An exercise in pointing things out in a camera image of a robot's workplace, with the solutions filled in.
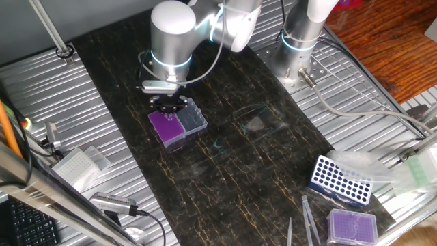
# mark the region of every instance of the orange pipe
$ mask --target orange pipe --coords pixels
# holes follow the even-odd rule
[[[6,141],[8,141],[9,148],[15,152],[16,155],[23,158],[21,155],[20,148],[16,142],[14,131],[12,130],[11,122],[9,121],[8,115],[6,113],[5,107],[0,100],[0,124],[3,126],[3,131],[5,132]]]

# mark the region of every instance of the blue led ring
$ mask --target blue led ring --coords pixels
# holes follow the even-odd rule
[[[185,66],[185,65],[187,65],[187,64],[190,62],[191,57],[193,56],[193,55],[190,55],[189,59],[187,59],[184,63],[177,64],[177,65],[170,65],[170,64],[165,64],[164,62],[158,60],[158,58],[156,58],[155,55],[153,54],[153,51],[150,51],[150,53],[152,54],[153,59],[154,59],[156,62],[158,62],[158,64],[163,65],[163,66],[166,66],[166,67],[168,67],[168,68],[180,68],[180,67],[182,67],[182,66]]]
[[[284,44],[285,44],[288,48],[290,48],[290,49],[294,49],[295,51],[309,51],[309,50],[311,50],[312,48],[315,47],[315,44],[314,44],[313,46],[311,46],[311,47],[309,47],[309,48],[296,48],[296,47],[294,47],[294,46],[291,46],[289,43],[287,43],[287,41],[285,41],[284,33],[281,33],[281,38],[282,38],[282,42],[284,42]]]

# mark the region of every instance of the metal grating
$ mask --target metal grating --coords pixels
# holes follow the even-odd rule
[[[31,132],[38,139],[45,138],[44,122],[52,120],[62,139],[63,153],[95,146],[110,160],[110,168],[83,193],[86,198],[102,191],[134,199],[139,207],[161,220],[167,245],[179,245],[80,57],[75,53],[73,58],[75,65],[68,67],[54,50],[47,51],[0,68],[0,80],[12,102],[32,120]],[[147,245],[163,244],[161,229],[153,219],[121,215],[119,220],[123,228],[144,230]],[[96,243],[60,222],[58,228],[62,245]]]
[[[285,13],[289,10],[294,0],[264,0],[261,5],[261,13],[258,16],[249,46],[254,51],[262,49],[274,43],[279,30],[283,25],[283,15],[280,1],[284,2]]]

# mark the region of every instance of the clear plastic box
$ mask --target clear plastic box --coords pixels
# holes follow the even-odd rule
[[[332,209],[328,219],[328,243],[372,246],[378,243],[375,215]]]
[[[53,167],[53,171],[81,192],[97,178],[100,168],[82,150],[75,148]]]
[[[426,148],[418,156],[423,170],[426,170],[425,175],[429,182],[437,182],[437,144]]]
[[[419,156],[408,158],[405,164],[410,168],[411,174],[419,188],[429,187],[433,184],[429,181],[427,172],[432,170],[424,169],[423,160]]]
[[[201,110],[196,106],[191,98],[188,99],[188,106],[177,112],[176,115],[178,115],[179,121],[184,127],[187,135],[205,129],[208,125]]]
[[[149,120],[158,133],[164,147],[185,138],[185,129],[175,114],[164,115],[158,111],[149,114]]]
[[[94,146],[88,147],[84,153],[91,159],[91,161],[94,162],[94,164],[98,166],[102,172],[111,165],[111,162],[108,161],[108,159],[106,159],[106,157],[104,157],[104,155],[100,153],[100,151],[98,151]]]
[[[166,148],[208,125],[191,98],[188,98],[187,107],[176,114],[165,115],[155,111],[149,114],[149,120]]]

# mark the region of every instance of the grey cable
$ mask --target grey cable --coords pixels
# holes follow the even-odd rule
[[[176,84],[176,85],[188,85],[190,83],[194,83],[194,82],[198,82],[199,80],[203,79],[204,77],[206,77],[206,75],[208,75],[211,70],[215,67],[217,61],[219,60],[220,54],[221,54],[221,50],[223,48],[223,43],[225,41],[225,33],[226,33],[226,11],[225,11],[226,7],[225,7],[225,2],[223,2],[223,34],[221,36],[221,42],[220,42],[220,47],[218,48],[218,52],[217,52],[217,56],[216,59],[214,60],[214,62],[212,62],[212,65],[210,66],[210,68],[203,73],[201,76],[197,77],[196,79],[191,79],[190,81],[185,81],[185,82],[175,82],[175,81],[168,81],[165,79],[161,79],[162,81],[168,82],[168,83],[172,83],[172,84]],[[154,72],[152,72],[145,64],[143,64],[143,68],[148,71],[153,77],[155,78],[159,78],[158,75],[156,75]]]
[[[320,102],[322,102],[322,104],[331,112],[340,115],[340,116],[346,116],[346,117],[357,117],[357,116],[367,116],[367,115],[392,115],[392,116],[397,116],[397,117],[401,117],[409,122],[412,122],[414,124],[417,124],[418,126],[420,126],[423,130],[427,131],[429,134],[433,134],[434,132],[428,127],[426,126],[424,123],[411,118],[410,116],[404,115],[402,113],[398,113],[398,112],[392,112],[392,111],[368,111],[368,112],[357,112],[357,113],[346,113],[346,112],[342,112],[342,111],[338,111],[336,109],[334,109],[333,107],[331,107],[322,97],[322,95],[319,92],[319,89],[317,87],[313,88],[314,93],[317,95],[317,97],[320,99]]]

